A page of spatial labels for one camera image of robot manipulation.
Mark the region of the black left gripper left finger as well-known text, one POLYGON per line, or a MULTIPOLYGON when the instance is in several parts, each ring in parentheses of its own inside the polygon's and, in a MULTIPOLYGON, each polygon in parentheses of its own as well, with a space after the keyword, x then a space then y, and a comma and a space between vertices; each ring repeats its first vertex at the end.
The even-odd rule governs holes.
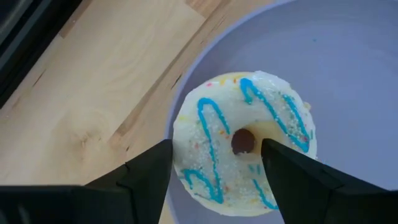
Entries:
POLYGON ((164 139, 86 185, 0 185, 0 224, 158 224, 172 156, 164 139))

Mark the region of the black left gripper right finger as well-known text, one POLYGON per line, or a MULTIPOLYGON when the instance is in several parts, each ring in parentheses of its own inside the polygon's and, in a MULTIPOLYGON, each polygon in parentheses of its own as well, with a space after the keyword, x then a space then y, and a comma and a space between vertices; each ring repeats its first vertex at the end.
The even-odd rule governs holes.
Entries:
POLYGON ((398 190, 324 165, 273 139, 262 162, 285 224, 398 224, 398 190))

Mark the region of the white donut blue drizzle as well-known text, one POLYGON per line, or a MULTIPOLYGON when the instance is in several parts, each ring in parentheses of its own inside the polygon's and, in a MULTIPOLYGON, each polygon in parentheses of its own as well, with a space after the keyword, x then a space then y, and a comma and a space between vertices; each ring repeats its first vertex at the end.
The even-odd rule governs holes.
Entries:
POLYGON ((261 143, 273 139, 317 156, 310 105, 263 71, 231 72, 190 91, 173 123, 174 169, 192 198, 231 217, 277 210, 261 143))

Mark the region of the purple round plate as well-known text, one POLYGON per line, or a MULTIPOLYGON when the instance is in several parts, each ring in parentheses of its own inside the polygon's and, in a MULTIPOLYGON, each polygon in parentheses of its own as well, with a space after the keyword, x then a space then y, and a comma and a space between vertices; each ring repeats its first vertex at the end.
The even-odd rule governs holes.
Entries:
MULTIPOLYGON (((398 190, 398 0, 293 0, 251 13, 196 59, 170 120, 196 86, 245 70, 287 80, 312 105, 319 162, 398 190)), ((192 199, 176 175, 168 201, 175 224, 285 224, 279 209, 219 215, 192 199)))

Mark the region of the black aluminium rig frame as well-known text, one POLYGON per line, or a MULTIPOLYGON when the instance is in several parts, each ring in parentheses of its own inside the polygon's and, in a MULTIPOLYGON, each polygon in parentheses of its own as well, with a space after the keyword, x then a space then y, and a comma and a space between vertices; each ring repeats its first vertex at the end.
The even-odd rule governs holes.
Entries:
POLYGON ((0 0, 0 109, 83 0, 0 0))

